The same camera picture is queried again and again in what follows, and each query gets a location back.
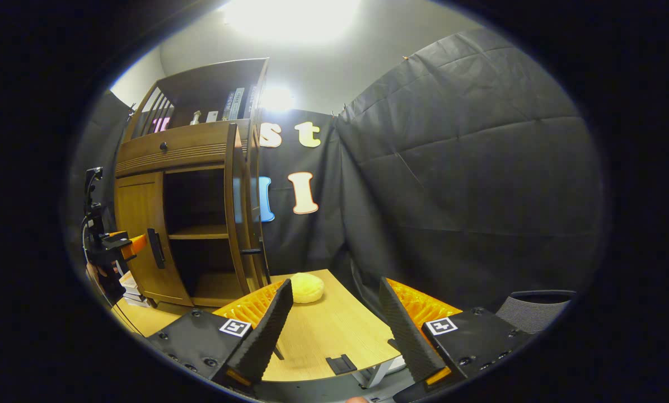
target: cabinet door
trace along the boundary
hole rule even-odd
[[[160,235],[162,254],[165,258],[163,268],[158,268],[149,240],[147,247],[140,250],[138,256],[128,262],[140,292],[158,301],[193,306],[172,260],[170,243],[165,231],[162,182],[162,172],[117,179],[116,224],[118,230],[127,231],[129,237],[147,234],[148,228],[155,229]]]

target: round sponge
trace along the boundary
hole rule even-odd
[[[296,303],[311,303],[324,294],[324,281],[321,278],[309,273],[297,273],[293,275],[292,296]]]

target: book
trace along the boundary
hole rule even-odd
[[[145,296],[141,296],[140,294],[124,293],[123,296],[130,300],[141,301],[141,302],[145,301]]]
[[[240,87],[237,90],[235,90],[235,97],[232,99],[232,107],[230,108],[230,117],[228,120],[235,120],[237,119],[238,115],[240,114],[240,106],[242,105],[242,95],[245,94],[245,89],[244,87]]]
[[[132,300],[130,298],[124,298],[124,300],[127,304],[134,304],[135,306],[145,306],[145,308],[150,307],[150,303],[148,303],[148,300],[135,301],[135,300]]]
[[[224,112],[222,112],[222,120],[230,119],[230,109],[232,109],[232,100],[235,99],[235,92],[230,91],[230,94],[227,95],[227,101],[224,103]]]
[[[138,291],[138,285],[135,283],[135,279],[133,278],[133,273],[132,272],[127,272],[123,277],[119,279],[120,285],[122,285],[125,288],[126,293],[130,294],[137,294],[140,295],[140,291]]]
[[[247,106],[245,107],[245,114],[242,116],[242,119],[249,119],[252,116],[252,105],[255,103],[255,90],[257,90],[257,85],[252,85],[250,87],[250,94],[247,96]]]
[[[211,110],[210,112],[207,113],[207,119],[205,120],[206,123],[208,122],[217,122],[217,113],[219,110]]]

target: wooden cabinet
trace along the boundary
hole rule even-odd
[[[132,117],[116,161],[116,223],[131,235],[151,232],[129,262],[144,296],[224,306],[268,284],[253,191],[266,67],[249,59],[166,77]],[[250,90],[248,118],[188,124],[194,110],[201,122],[210,109],[222,112],[234,87]]]

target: wooden table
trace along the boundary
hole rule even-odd
[[[336,377],[327,364],[346,354],[358,371],[375,368],[372,375],[351,373],[360,383],[375,385],[388,370],[399,352],[388,344],[391,329],[363,306],[329,270],[308,272],[324,281],[324,295],[319,301],[294,304],[277,345],[284,359],[272,355],[262,380],[266,382],[299,382]],[[272,276],[272,282],[291,275]],[[121,300],[118,306],[130,322],[148,337],[172,323],[191,308],[160,303],[157,309],[130,306]],[[216,308],[202,308],[212,312]]]

